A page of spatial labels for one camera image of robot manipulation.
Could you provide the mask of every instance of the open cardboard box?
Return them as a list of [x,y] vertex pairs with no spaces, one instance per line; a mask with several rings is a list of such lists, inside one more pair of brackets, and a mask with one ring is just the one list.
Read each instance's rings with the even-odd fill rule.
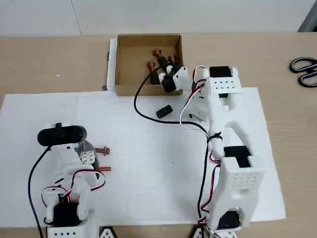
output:
[[[182,64],[182,42],[179,34],[119,35],[117,41],[115,90],[118,96],[134,96],[140,84],[150,73],[147,63],[156,62],[153,50],[160,48],[162,55],[177,56]],[[179,95],[182,90],[165,93],[161,85],[151,85],[150,80],[143,86],[140,95]]]

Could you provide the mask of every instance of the white wall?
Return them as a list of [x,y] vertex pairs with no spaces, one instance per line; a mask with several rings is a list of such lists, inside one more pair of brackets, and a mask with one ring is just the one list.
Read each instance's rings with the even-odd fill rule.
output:
[[315,2],[72,1],[74,9],[71,0],[0,0],[0,36],[80,35],[80,31],[83,35],[140,32],[295,32]]

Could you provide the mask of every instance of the wooden table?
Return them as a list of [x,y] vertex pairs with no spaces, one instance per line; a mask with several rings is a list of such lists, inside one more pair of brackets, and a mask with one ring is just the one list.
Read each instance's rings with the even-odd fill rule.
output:
[[[113,36],[0,38],[0,95],[100,91]],[[244,87],[258,87],[286,206],[284,221],[253,223],[241,238],[314,236],[317,89],[289,72],[297,56],[317,58],[317,33],[185,34],[183,57],[238,68]],[[184,238],[190,225],[116,227],[119,238]],[[0,229],[0,237],[37,237],[35,229]]]

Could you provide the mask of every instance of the copper screw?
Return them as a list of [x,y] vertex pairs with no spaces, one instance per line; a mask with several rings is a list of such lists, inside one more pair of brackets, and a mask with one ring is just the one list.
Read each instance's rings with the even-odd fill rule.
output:
[[161,50],[160,48],[154,49],[154,55],[155,55],[157,58],[162,57],[162,50]]
[[99,171],[111,171],[111,167],[99,167]]
[[149,68],[149,70],[150,70],[150,72],[153,72],[154,71],[154,67],[155,67],[155,62],[153,61],[153,60],[150,60],[149,62],[148,62],[148,68]]
[[168,61],[170,61],[171,63],[176,63],[176,55],[170,55],[169,57],[168,57]]
[[97,151],[97,153],[101,153],[104,156],[110,154],[110,148],[106,146],[104,148],[95,148],[95,150]]

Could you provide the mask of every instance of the scissors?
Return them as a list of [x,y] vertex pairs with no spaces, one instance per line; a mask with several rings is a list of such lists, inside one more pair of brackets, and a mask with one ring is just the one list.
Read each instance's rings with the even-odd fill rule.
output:
[[[297,64],[298,62],[308,62],[309,65],[304,67],[295,67],[295,64]],[[308,83],[306,81],[309,78],[317,76],[317,59],[313,57],[307,57],[307,56],[296,58],[290,63],[289,69],[292,73],[306,72],[306,74],[303,74],[302,76],[298,78],[298,83],[301,86],[307,87],[307,88],[317,87],[317,83]]]

